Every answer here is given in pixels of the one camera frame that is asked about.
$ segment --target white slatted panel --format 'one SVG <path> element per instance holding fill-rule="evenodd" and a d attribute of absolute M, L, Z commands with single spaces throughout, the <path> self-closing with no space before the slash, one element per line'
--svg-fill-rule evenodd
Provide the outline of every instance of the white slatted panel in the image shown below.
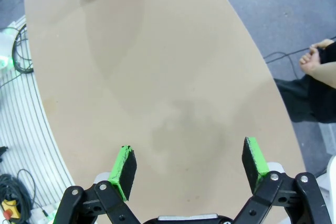
<path fill-rule="evenodd" d="M 16 27 L 24 22 L 22 18 Z M 29 53 L 20 53 L 30 58 Z M 16 175 L 20 169 L 27 169 L 36 182 L 36 201 L 42 206 L 54 204 L 74 182 L 48 124 L 34 73 L 18 75 L 13 69 L 0 81 L 3 84 L 17 77 L 0 88 L 0 146 L 9 148 L 3 155 L 0 171 Z M 21 173 L 20 179 L 33 195 L 29 175 Z"/>

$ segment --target person's leg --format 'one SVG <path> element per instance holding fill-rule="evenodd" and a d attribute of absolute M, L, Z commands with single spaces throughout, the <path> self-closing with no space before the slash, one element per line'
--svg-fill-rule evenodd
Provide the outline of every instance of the person's leg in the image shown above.
<path fill-rule="evenodd" d="M 294 81 L 274 79 L 293 122 L 316 122 L 308 101 L 309 79 L 304 76 Z"/>

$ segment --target green tape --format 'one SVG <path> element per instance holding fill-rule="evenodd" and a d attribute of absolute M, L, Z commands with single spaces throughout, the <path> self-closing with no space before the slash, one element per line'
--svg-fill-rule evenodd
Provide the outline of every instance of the green tape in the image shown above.
<path fill-rule="evenodd" d="M 124 164 L 129 154 L 132 152 L 132 150 L 133 149 L 130 146 L 121 147 L 119 154 L 117 156 L 117 160 L 115 161 L 113 169 L 110 173 L 110 177 L 108 179 L 108 181 L 119 190 L 120 195 L 124 201 L 126 201 L 127 199 L 120 185 L 120 176 L 121 176 L 121 172 L 124 167 Z"/>
<path fill-rule="evenodd" d="M 265 177 L 267 173 L 269 173 L 269 168 L 264 158 L 264 155 L 261 152 L 261 149 L 258 145 L 257 139 L 255 137 L 248 137 L 247 142 L 248 142 L 250 151 L 252 153 L 254 163 L 257 168 L 257 172 L 258 172 L 257 184 L 259 184 L 262 178 Z"/>

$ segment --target bolt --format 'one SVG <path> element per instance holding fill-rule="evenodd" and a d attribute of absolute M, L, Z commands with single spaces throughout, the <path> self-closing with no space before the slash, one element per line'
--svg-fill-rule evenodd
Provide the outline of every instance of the bolt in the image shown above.
<path fill-rule="evenodd" d="M 107 186 L 106 186 L 105 184 L 101 184 L 100 187 L 99 187 L 99 189 L 103 191 L 103 190 L 106 189 L 106 187 L 107 187 Z"/>
<path fill-rule="evenodd" d="M 302 176 L 301 181 L 304 182 L 304 183 L 307 183 L 308 182 L 308 177 L 307 176 Z"/>
<path fill-rule="evenodd" d="M 271 179 L 274 180 L 274 181 L 277 181 L 277 180 L 279 179 L 278 174 L 273 173 L 273 174 L 271 175 Z"/>

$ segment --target wooden table surface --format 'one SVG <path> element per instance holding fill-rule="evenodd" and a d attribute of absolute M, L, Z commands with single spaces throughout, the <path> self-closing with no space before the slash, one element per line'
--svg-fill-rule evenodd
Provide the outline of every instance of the wooden table surface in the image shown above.
<path fill-rule="evenodd" d="M 279 92 L 228 0 L 25 0 L 25 8 L 39 92 L 77 185 L 91 186 L 129 144 L 138 170 L 128 205 L 140 221 L 233 218 L 251 196 L 245 136 L 290 176 L 304 171 Z"/>

